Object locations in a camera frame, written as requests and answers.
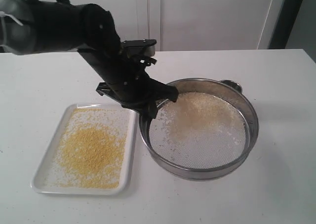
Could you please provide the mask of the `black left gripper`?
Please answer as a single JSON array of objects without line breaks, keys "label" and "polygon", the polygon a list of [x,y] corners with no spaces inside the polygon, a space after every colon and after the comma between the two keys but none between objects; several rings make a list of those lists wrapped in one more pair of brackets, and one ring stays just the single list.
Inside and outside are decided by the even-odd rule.
[{"label": "black left gripper", "polygon": [[155,119],[158,113],[156,101],[168,99],[176,102],[179,96],[175,86],[156,81],[145,71],[156,60],[142,55],[142,49],[156,43],[155,39],[123,41],[118,53],[112,55],[87,47],[78,49],[78,53],[103,79],[97,88],[100,95],[133,108],[142,117]]}]

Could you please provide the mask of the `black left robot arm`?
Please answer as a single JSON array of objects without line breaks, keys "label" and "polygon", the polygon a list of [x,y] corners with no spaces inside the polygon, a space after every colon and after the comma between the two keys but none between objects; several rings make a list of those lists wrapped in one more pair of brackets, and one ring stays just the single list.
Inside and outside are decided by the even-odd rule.
[{"label": "black left robot arm", "polygon": [[0,45],[16,55],[75,49],[102,78],[100,95],[154,119],[157,102],[175,102],[176,87],[156,81],[146,67],[156,63],[154,39],[121,41],[111,13],[97,4],[69,0],[4,0]]}]

